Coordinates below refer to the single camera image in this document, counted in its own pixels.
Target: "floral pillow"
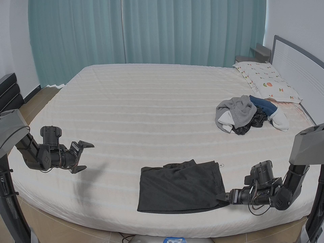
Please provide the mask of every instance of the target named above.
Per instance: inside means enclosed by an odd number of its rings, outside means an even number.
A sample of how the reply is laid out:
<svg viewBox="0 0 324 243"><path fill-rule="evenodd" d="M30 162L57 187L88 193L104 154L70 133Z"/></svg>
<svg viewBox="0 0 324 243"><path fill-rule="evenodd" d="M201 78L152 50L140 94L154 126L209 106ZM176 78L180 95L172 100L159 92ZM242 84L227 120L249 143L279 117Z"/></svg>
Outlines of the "floral pillow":
<svg viewBox="0 0 324 243"><path fill-rule="evenodd" d="M252 90L262 99L300 103L302 98L270 63L239 62L233 65L248 81Z"/></svg>

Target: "tile floor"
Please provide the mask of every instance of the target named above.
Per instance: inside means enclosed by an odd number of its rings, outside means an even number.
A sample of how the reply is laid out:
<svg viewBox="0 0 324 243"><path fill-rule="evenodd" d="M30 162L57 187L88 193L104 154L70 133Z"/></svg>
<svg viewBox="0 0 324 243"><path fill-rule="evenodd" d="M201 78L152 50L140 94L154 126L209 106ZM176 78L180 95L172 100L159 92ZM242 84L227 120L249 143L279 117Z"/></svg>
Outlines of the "tile floor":
<svg viewBox="0 0 324 243"><path fill-rule="evenodd" d="M55 87L45 87L20 108L27 124L30 124L58 91L59 89ZM122 237L117 232L83 227L48 214L20 197L18 200L28 224L34 229L40 243L121 243ZM306 217L303 217L298 221L268 229L229 237L218 237L213 238L213 240L215 243L293 243L305 222ZM0 243L12 242L14 240L0 218Z"/></svg>

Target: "gray cloth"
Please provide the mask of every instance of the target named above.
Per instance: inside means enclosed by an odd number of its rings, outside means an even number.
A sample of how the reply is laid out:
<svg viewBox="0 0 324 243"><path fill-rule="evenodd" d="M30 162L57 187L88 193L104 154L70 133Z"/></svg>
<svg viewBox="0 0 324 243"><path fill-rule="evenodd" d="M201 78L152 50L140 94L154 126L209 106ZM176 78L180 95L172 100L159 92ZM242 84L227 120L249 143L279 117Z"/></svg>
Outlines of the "gray cloth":
<svg viewBox="0 0 324 243"><path fill-rule="evenodd" d="M237 129L247 125L254 114L257 111L255 105L251 102L250 97L242 95L241 97L233 97L230 100L222 101L216 107L216 118L215 123L224 132L228 132L223 129L223 125L218 122L218 119L223 115L224 112L230 111L234 121L234 127Z"/></svg>

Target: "mattress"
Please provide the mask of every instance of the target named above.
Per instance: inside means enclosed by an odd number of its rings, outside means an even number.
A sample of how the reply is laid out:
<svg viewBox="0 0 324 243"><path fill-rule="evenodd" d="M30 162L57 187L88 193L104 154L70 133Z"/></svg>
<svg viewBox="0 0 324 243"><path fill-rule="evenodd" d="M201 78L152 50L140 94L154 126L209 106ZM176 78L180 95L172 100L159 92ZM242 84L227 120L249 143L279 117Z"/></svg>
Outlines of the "mattress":
<svg viewBox="0 0 324 243"><path fill-rule="evenodd" d="M42 143L44 125L62 128L60 143L87 141L71 174L53 169L30 170L14 148L9 156L15 189L30 204L83 226L132 234L177 237L221 237L264 229L310 213L319 175L311 166L301 195L293 205L253 216L247 206L230 205L191 214L137 212L139 180L144 166L160 167L194 159L215 160L225 189L242 188L253 165L272 160L274 176L285 176L294 136L312 126L293 103L280 103L290 128L268 122L244 136L217 128L215 108L224 99L251 94L234 68L111 64L84 68L43 108L30 124Z"/></svg>

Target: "folded garment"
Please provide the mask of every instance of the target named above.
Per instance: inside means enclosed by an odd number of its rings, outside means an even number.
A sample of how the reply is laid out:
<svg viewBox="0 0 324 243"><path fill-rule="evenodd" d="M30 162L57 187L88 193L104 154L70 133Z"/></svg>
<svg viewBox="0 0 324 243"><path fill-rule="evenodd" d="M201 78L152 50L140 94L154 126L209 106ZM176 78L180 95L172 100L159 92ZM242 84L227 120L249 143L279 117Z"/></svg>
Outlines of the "folded garment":
<svg viewBox="0 0 324 243"><path fill-rule="evenodd" d="M250 97L247 95L242 95L241 97L233 97L230 100L222 101L216 107L215 123L218 128L220 128L224 132L228 131L223 128L223 125L219 123L218 120L226 111L230 111L232 119L234 121L234 127L239 128L247 125L251 121L253 115L257 111L257 108L251 102Z"/></svg>
<svg viewBox="0 0 324 243"><path fill-rule="evenodd" d="M265 100L265 99L261 99L261 98L257 98L254 97L252 95L249 96L251 102L255 105L255 106L259 106L262 108L262 111L267 115L270 116L272 115L275 111L277 111L277 106L275 106L273 103Z"/></svg>
<svg viewBox="0 0 324 243"><path fill-rule="evenodd" d="M215 161L196 164L194 160L141 169L137 211L145 213L198 213L228 203L217 200L225 193L222 175Z"/></svg>
<svg viewBox="0 0 324 243"><path fill-rule="evenodd" d="M272 115L268 116L268 120L272 121L273 127L277 128L278 130L287 132L289 129L289 121L279 107Z"/></svg>
<svg viewBox="0 0 324 243"><path fill-rule="evenodd" d="M239 127L237 129L233 128L232 131L234 131L237 135L245 135L251 127L261 128L266 119L267 115L265 112L263 112L261 107L257 106L257 112L254 114L251 121L243 127Z"/></svg>
<svg viewBox="0 0 324 243"><path fill-rule="evenodd" d="M218 119L218 122L222 124L224 130L230 133L234 133L232 131L234 121L230 111L226 111L223 115Z"/></svg>

